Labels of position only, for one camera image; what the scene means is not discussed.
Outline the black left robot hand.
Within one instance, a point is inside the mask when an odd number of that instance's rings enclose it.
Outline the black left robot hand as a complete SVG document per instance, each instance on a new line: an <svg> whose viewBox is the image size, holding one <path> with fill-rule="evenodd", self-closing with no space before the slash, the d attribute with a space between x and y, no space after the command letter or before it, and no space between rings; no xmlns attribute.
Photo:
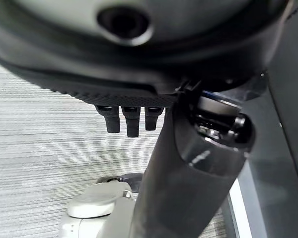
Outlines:
<svg viewBox="0 0 298 238"><path fill-rule="evenodd" d="M261 94L290 0L0 0L0 64L96 107L109 132L164 125L130 212L101 233L196 238L226 199L256 131L242 104Z"/></svg>

